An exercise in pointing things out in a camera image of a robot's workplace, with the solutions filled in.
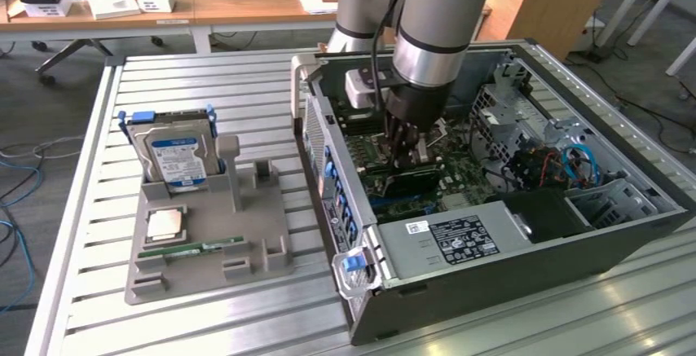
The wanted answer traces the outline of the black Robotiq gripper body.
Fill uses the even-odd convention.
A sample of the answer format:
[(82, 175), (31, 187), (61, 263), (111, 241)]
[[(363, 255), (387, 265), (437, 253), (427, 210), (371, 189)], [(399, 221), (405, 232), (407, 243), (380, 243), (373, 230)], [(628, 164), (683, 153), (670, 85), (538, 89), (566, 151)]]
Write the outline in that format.
[(443, 116), (449, 95), (451, 85), (396, 86), (391, 88), (387, 109), (400, 121), (417, 127), (432, 127)]

